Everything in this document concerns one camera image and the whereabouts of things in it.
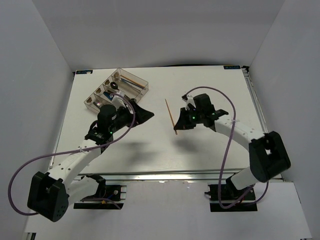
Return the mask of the orange black chopstick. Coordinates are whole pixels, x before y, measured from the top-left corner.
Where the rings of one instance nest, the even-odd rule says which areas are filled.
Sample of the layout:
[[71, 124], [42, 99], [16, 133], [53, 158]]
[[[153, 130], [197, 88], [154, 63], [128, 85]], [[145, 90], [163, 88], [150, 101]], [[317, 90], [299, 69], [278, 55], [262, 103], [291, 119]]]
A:
[[171, 113], [171, 110], [170, 110], [170, 107], [169, 107], [169, 104], [168, 104], [168, 101], [167, 101], [166, 98], [165, 98], [165, 104], [166, 104], [166, 107], [167, 107], [167, 110], [168, 110], [168, 114], [169, 114], [169, 117], [170, 117], [170, 121], [171, 121], [171, 123], [172, 123], [173, 131], [174, 131], [175, 135], [177, 136], [177, 135], [178, 135], [178, 132], [177, 132], [176, 130], [174, 130], [175, 123], [174, 123], [174, 119], [173, 119], [173, 116], [172, 116], [172, 113]]

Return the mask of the blue knife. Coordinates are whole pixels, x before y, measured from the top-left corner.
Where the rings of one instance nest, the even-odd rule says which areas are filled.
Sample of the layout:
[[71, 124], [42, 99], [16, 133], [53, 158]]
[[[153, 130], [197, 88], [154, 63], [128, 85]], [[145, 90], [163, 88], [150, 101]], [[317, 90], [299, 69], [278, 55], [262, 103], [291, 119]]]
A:
[[109, 100], [112, 100], [112, 99], [113, 99], [113, 96], [112, 96], [109, 92], [104, 91], [103, 94], [104, 94]]

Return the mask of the grey chopstick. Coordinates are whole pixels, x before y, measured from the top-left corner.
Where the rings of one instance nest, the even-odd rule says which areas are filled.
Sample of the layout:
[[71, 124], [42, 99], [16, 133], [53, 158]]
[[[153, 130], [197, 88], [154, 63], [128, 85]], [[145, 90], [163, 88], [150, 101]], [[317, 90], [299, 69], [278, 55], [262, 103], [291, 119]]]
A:
[[127, 83], [127, 84], [136, 86], [136, 87], [138, 87], [138, 88], [143, 88], [143, 86], [141, 86], [141, 85], [139, 85], [139, 84], [137, 84], [137, 83], [135, 83], [135, 82], [132, 82], [132, 81], [130, 81], [130, 80], [127, 80], [127, 79], [124, 79], [124, 78], [120, 78], [120, 80], [121, 80], [122, 82], [125, 82], [125, 83]]

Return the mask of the black spoon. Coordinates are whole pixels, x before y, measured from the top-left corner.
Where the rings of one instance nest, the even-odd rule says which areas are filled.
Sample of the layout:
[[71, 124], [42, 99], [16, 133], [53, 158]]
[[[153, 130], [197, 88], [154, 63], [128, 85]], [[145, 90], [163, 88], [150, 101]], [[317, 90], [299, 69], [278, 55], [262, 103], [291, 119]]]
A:
[[114, 90], [115, 93], [125, 92], [125, 91], [124, 91], [122, 88], [120, 88], [119, 85], [118, 85], [116, 82], [114, 82], [114, 81], [112, 81], [112, 82], [110, 83], [110, 87]]
[[131, 98], [131, 97], [127, 96], [127, 95], [124, 95], [124, 98], [125, 98], [126, 100], [131, 101], [131, 102], [134, 102], [134, 103], [137, 102], [135, 98]]

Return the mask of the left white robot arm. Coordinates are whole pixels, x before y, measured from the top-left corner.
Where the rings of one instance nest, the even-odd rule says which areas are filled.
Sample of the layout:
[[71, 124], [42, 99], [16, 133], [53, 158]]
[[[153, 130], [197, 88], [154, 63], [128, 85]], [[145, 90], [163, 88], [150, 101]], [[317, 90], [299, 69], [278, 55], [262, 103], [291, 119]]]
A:
[[76, 181], [75, 178], [114, 142], [115, 132], [124, 127], [134, 128], [153, 116], [153, 112], [141, 108], [132, 99], [128, 106], [102, 106], [77, 151], [49, 171], [39, 171], [32, 177], [27, 206], [57, 222], [76, 202], [103, 200], [107, 191], [106, 180], [102, 176], [89, 173], [81, 180]]

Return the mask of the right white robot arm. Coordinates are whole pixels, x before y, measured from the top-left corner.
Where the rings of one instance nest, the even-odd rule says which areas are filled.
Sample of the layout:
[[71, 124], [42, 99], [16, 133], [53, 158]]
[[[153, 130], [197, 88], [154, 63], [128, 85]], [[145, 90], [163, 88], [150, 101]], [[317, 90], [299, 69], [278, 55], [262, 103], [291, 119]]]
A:
[[237, 120], [223, 109], [216, 110], [210, 97], [200, 94], [184, 95], [186, 103], [174, 126], [176, 131], [194, 129], [198, 124], [216, 133], [231, 137], [249, 153], [249, 166], [226, 180], [226, 195], [236, 200], [244, 189], [256, 183], [265, 183], [291, 167], [281, 135], [276, 131], [255, 130]]

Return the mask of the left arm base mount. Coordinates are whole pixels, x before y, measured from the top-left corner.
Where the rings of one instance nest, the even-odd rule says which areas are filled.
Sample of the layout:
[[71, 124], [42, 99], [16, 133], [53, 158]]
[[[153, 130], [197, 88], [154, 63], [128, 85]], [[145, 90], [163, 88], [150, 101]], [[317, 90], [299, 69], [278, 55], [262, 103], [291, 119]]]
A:
[[97, 183], [94, 194], [83, 197], [73, 204], [77, 210], [121, 210], [126, 199], [127, 186], [109, 184], [97, 174], [86, 175]]

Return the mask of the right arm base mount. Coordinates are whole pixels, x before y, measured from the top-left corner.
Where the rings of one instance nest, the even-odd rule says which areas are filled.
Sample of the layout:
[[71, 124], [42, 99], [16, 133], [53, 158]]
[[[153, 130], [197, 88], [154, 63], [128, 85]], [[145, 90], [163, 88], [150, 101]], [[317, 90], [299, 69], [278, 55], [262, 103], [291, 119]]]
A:
[[257, 212], [258, 207], [255, 203], [256, 195], [253, 189], [250, 190], [248, 194], [246, 194], [240, 200], [237, 200], [245, 191], [242, 190], [238, 195], [232, 196], [225, 184], [221, 185], [221, 203], [225, 206], [236, 202], [236, 204], [228, 209], [221, 208], [218, 200], [218, 184], [210, 184], [208, 185], [208, 191], [204, 192], [204, 196], [209, 200], [210, 211], [212, 213], [232, 213], [232, 212]]

